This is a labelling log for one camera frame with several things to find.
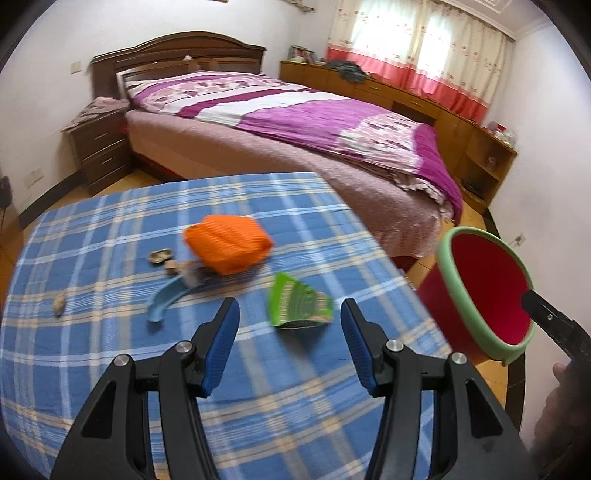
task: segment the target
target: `floral curtain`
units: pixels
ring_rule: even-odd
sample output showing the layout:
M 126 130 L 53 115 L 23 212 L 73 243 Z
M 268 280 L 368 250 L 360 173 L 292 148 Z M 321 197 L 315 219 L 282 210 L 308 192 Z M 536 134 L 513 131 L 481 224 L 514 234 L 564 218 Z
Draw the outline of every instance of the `floral curtain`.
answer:
M 342 0 L 327 58 L 353 60 L 480 123 L 511 47 L 505 34 L 433 0 Z

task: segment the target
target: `table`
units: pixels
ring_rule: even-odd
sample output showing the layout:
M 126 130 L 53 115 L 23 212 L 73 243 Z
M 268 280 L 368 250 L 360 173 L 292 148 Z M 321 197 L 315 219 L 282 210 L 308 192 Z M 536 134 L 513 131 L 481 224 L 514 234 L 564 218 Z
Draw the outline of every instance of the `table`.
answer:
M 173 248 L 191 258 L 182 231 L 209 214 L 249 215 L 275 242 L 252 270 L 173 304 L 160 327 L 147 301 L 167 280 L 146 256 Z M 335 321 L 275 331 L 268 289 L 278 271 L 335 299 Z M 52 303 L 65 293 L 64 315 Z M 121 353 L 160 355 L 189 339 L 226 296 L 241 325 L 222 382 L 199 400 L 225 479 L 362 478 L 383 401 L 361 387 L 342 333 L 343 299 L 418 353 L 449 353 L 400 272 L 342 199 L 314 173 L 243 175 L 168 183 L 98 197 L 45 213 L 21 253 L 0 335 L 0 393 L 7 431 L 30 464 L 49 475 L 86 397 Z M 150 435 L 167 476 L 157 395 Z M 433 408 L 423 402 L 417 478 L 427 475 Z

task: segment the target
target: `silver bolt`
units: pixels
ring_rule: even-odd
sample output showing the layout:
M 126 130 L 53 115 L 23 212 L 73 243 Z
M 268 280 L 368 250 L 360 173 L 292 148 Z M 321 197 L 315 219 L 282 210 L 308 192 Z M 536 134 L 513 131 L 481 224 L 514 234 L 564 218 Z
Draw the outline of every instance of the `silver bolt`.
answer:
M 404 344 L 400 340 L 388 340 L 386 342 L 386 348 L 391 352 L 402 352 Z
M 465 365 L 467 361 L 468 359 L 466 358 L 466 355 L 461 352 L 455 352 L 452 354 L 452 362 L 456 365 Z
M 193 348 L 193 344 L 188 340 L 183 340 L 182 342 L 177 343 L 174 347 L 178 353 L 187 353 L 191 348 Z
M 124 353 L 122 353 L 121 355 L 117 355 L 115 357 L 114 363 L 118 367 L 123 367 L 124 365 L 127 365 L 129 363 L 129 355 L 125 355 Z

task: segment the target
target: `trash can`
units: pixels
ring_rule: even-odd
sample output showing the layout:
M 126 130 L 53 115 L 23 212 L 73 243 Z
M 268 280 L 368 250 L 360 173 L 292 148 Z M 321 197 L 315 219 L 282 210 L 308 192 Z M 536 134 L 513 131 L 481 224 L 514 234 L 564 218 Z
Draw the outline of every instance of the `trash can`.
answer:
M 516 360 L 534 335 L 521 308 L 533 289 L 517 254 L 501 239 L 477 228 L 457 227 L 444 235 L 437 263 L 417 293 L 454 351 L 475 364 Z

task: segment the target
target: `orange object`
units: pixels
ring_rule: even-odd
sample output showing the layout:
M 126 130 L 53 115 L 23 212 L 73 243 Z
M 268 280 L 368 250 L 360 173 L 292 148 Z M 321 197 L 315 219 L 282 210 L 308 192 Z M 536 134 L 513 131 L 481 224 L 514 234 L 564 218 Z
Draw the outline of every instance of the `orange object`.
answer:
M 236 215 L 208 215 L 187 228 L 184 239 L 203 264 L 220 275 L 248 270 L 273 248 L 273 240 L 255 219 Z

